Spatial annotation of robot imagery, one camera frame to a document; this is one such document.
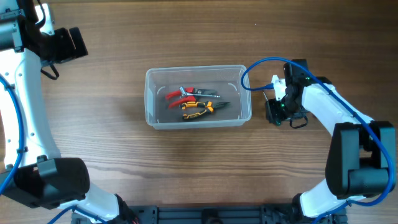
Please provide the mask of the silver L-shaped socket wrench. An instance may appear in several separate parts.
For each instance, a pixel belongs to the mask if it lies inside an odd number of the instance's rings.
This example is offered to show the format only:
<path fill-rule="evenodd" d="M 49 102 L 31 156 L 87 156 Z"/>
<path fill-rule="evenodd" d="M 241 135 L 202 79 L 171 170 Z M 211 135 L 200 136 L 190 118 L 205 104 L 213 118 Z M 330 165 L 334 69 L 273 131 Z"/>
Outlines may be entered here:
<path fill-rule="evenodd" d="M 210 97 L 210 98 L 220 98 L 221 96 L 217 94 L 216 90 L 210 89 L 200 89 L 200 88 L 184 88 L 181 86 L 179 88 L 182 96 L 199 96 L 199 97 Z"/>

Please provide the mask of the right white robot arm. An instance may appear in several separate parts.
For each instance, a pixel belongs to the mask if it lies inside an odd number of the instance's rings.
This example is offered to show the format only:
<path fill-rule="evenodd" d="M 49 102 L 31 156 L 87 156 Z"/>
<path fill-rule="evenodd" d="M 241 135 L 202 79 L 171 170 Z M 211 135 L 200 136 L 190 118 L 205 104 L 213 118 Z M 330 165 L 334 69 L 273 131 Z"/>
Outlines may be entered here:
<path fill-rule="evenodd" d="M 375 121 L 348 103 L 325 77 L 316 77 L 305 59 L 284 60 L 284 77 L 272 77 L 266 89 L 270 123 L 314 115 L 331 134 L 325 178 L 298 194 L 292 203 L 295 222 L 335 214 L 349 205 L 372 207 L 396 186 L 396 132 L 388 121 Z"/>

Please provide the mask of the green handled screwdriver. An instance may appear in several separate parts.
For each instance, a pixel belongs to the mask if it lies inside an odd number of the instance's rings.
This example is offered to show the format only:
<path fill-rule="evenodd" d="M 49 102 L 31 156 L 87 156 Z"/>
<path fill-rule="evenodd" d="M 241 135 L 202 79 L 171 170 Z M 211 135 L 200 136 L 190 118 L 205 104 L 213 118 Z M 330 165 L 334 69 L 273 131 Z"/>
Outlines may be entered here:
<path fill-rule="evenodd" d="M 275 99 L 268 99 L 265 91 L 263 91 L 265 102 L 265 109 L 266 109 L 266 119 L 269 123 L 272 123 L 276 126 L 281 125 L 281 118 L 279 114 L 279 109 L 277 107 L 277 102 Z"/>

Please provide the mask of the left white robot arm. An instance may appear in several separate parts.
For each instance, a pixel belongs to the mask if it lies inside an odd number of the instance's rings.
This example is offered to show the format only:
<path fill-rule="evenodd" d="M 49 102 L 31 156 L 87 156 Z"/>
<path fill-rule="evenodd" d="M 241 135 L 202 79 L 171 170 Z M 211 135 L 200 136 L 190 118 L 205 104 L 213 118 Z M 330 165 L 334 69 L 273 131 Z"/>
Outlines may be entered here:
<path fill-rule="evenodd" d="M 1 2 L 1 194 L 30 208 L 76 212 L 92 223 L 136 223 L 125 201 L 91 183 L 79 158 L 62 157 L 50 131 L 41 78 L 87 55 L 78 28 L 53 27 L 47 4 Z"/>

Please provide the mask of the red handled pruning shears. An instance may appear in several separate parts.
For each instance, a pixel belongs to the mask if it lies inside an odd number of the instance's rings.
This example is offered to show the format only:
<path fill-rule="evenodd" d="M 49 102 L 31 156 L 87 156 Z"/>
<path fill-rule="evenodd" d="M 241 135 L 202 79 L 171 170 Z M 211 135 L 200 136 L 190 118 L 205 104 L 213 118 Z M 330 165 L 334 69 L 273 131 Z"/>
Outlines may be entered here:
<path fill-rule="evenodd" d="M 189 101 L 197 101 L 199 98 L 201 98 L 199 96 L 182 96 L 180 90 L 176 90 L 176 91 L 168 93 L 165 96 L 165 99 L 170 100 L 170 99 L 176 98 L 176 97 L 178 97 L 178 100 L 176 100 L 172 103 L 169 103 L 168 109 L 174 108 L 176 106 L 181 105 L 182 103 L 186 103 Z"/>

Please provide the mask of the orange black long-nose pliers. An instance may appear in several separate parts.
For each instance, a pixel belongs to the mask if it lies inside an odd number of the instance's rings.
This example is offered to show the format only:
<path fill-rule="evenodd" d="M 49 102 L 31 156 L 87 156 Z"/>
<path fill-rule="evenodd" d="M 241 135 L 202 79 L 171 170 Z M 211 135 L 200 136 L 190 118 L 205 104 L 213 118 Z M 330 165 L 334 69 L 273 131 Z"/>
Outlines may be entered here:
<path fill-rule="evenodd" d="M 189 101 L 186 103 L 182 103 L 180 105 L 180 108 L 182 110 L 187 110 L 189 108 L 199 108 L 200 110 L 192 113 L 192 114 L 183 114 L 183 119 L 185 121 L 190 121 L 194 120 L 197 118 L 204 117 L 208 114 L 213 114 L 215 110 L 224 108 L 225 106 L 228 106 L 229 102 L 217 102 L 213 103 L 212 101 L 206 101 L 206 102 L 200 102 L 200 101 Z"/>

